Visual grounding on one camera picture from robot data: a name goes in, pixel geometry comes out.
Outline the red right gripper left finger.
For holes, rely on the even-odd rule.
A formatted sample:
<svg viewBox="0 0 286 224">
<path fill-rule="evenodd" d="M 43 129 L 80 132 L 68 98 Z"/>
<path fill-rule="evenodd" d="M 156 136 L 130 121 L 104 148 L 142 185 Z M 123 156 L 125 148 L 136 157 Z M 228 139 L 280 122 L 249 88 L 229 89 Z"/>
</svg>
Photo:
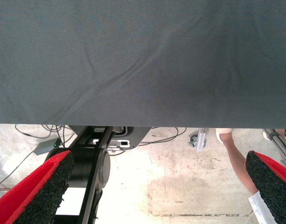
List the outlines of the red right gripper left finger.
<svg viewBox="0 0 286 224">
<path fill-rule="evenodd" d="M 69 187 L 71 151 L 46 160 L 0 198 L 0 224 L 51 224 Z"/>
</svg>

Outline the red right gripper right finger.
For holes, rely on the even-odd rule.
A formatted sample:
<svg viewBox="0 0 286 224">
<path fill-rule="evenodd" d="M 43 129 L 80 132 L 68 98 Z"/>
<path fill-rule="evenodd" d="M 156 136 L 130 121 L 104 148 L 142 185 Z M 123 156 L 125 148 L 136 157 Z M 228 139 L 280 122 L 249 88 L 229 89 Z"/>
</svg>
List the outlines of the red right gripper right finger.
<svg viewBox="0 0 286 224">
<path fill-rule="evenodd" d="M 273 220 L 286 224 L 286 167 L 255 151 L 248 152 L 245 166 Z"/>
</svg>

